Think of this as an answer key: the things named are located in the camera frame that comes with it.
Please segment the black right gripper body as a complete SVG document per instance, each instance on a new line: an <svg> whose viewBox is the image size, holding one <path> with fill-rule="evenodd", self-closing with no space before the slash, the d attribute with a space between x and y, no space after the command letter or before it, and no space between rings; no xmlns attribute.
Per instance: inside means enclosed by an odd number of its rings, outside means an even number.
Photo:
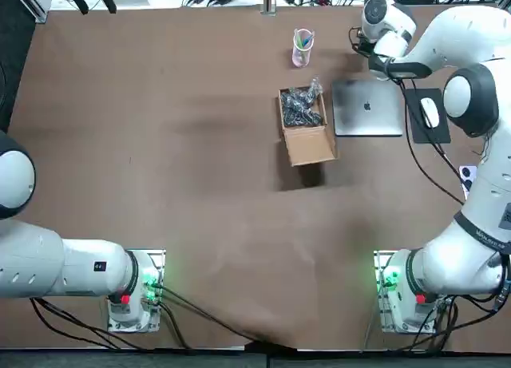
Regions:
<svg viewBox="0 0 511 368"><path fill-rule="evenodd" d="M356 38L356 52L364 57L370 57L374 52L375 43L364 35L361 27L356 30Z"/></svg>

